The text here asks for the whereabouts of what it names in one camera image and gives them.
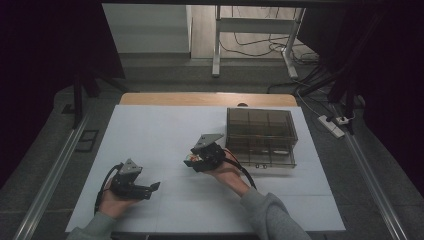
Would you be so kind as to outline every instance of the person's left hand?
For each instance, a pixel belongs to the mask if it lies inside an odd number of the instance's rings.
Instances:
[[[112,179],[109,179],[106,184],[102,196],[102,202],[100,203],[99,211],[116,219],[121,216],[122,213],[124,213],[129,206],[139,202],[140,200],[123,199],[116,196],[115,194],[113,194],[112,191],[109,190],[111,181]]]

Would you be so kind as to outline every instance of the white wall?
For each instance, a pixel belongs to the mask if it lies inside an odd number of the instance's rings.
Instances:
[[[103,4],[103,10],[119,53],[190,52],[190,6]]]

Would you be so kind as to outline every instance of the person's right hand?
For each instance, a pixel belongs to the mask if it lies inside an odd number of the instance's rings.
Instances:
[[[225,149],[225,155],[226,158],[236,162],[228,149]],[[215,177],[218,182],[231,188],[240,197],[242,197],[250,189],[250,187],[240,177],[240,170],[227,162],[223,162],[215,170],[205,171],[204,173]]]

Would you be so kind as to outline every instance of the metal stand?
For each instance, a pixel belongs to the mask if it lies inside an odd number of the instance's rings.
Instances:
[[[215,30],[215,48],[213,55],[212,76],[219,77],[220,65],[220,33],[270,33],[270,34],[290,34],[287,46],[285,48],[284,60],[286,61],[289,75],[297,79],[296,69],[290,58],[294,40],[299,30],[300,22],[303,17],[304,8],[299,8],[295,20],[286,19],[253,19],[253,18],[221,18],[221,6],[216,6],[216,30]]]
[[[289,72],[289,76],[291,79],[298,79],[299,76],[297,75],[296,68],[293,66],[293,62],[290,57],[290,53],[293,51],[293,43],[296,39],[297,32],[299,31],[300,23],[302,22],[303,14],[305,12],[304,8],[299,8],[299,13],[295,17],[292,31],[289,36],[289,40],[287,41],[287,46],[283,48],[283,58],[286,62],[287,70]]]

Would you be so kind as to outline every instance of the wooden table edge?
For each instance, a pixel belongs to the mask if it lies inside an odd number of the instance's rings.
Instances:
[[[296,107],[297,102],[290,94],[257,93],[125,93],[120,105],[165,105],[165,106],[237,106],[249,107]]]

